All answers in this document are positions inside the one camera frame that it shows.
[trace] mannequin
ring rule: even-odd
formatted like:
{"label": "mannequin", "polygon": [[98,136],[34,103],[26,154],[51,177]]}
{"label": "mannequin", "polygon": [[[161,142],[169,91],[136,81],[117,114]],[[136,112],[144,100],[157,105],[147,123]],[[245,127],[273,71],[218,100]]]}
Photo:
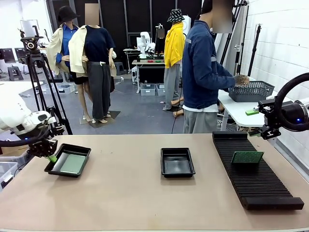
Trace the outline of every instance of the mannequin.
{"label": "mannequin", "polygon": [[184,17],[181,9],[174,9],[171,11],[168,22],[172,22],[173,26],[166,36],[164,49],[164,111],[172,111],[173,105],[171,105],[171,101],[179,99],[180,66],[185,42],[183,20]]}
{"label": "mannequin", "polygon": [[115,71],[112,60],[115,48],[112,37],[105,28],[98,25],[82,26],[69,43],[70,66],[78,76],[89,77],[93,96],[93,119],[107,123],[110,106],[111,70]]}
{"label": "mannequin", "polygon": [[84,118],[89,122],[91,117],[87,110],[84,92],[88,94],[89,99],[92,101],[90,95],[90,86],[87,76],[77,77],[76,73],[70,69],[70,53],[69,41],[78,30],[78,27],[73,24],[73,19],[79,17],[69,6],[64,6],[59,9],[58,21],[62,22],[60,28],[53,34],[50,44],[47,47],[47,58],[51,63],[51,69],[59,74],[59,69],[64,72],[70,73],[78,90],[78,98],[84,111]]}

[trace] slotted rack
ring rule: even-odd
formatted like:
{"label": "slotted rack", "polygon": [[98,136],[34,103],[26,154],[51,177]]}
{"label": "slotted rack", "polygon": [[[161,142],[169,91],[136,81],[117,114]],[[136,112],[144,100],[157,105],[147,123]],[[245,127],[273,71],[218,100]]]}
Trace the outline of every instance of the slotted rack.
{"label": "slotted rack", "polygon": [[247,210],[300,210],[304,202],[293,197],[264,159],[257,164],[232,164],[236,151],[256,151],[246,132],[216,131],[213,142],[236,194]]}

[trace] white robot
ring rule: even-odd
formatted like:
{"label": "white robot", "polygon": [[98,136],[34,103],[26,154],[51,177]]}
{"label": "white robot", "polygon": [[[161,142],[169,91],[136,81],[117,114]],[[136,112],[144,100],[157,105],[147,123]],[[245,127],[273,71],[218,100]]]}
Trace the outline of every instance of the white robot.
{"label": "white robot", "polygon": [[155,43],[151,42],[150,35],[148,32],[143,31],[140,33],[140,38],[137,38],[137,47],[141,52],[140,58],[146,59],[146,52],[155,52]]}
{"label": "white robot", "polygon": [[[56,118],[46,111],[31,112],[17,93],[1,89],[0,99],[0,133],[10,130],[21,139],[0,141],[0,147],[29,145],[37,157],[53,155],[57,140],[49,139],[50,124],[56,123]],[[63,126],[53,126],[53,132],[63,131]]]}

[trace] black wire basket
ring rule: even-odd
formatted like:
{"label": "black wire basket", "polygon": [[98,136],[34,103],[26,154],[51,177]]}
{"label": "black wire basket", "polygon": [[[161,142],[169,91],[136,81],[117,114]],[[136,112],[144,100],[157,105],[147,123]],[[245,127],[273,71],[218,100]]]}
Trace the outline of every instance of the black wire basket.
{"label": "black wire basket", "polygon": [[228,95],[236,102],[259,102],[271,96],[274,88],[264,81],[251,81],[246,87],[230,89]]}

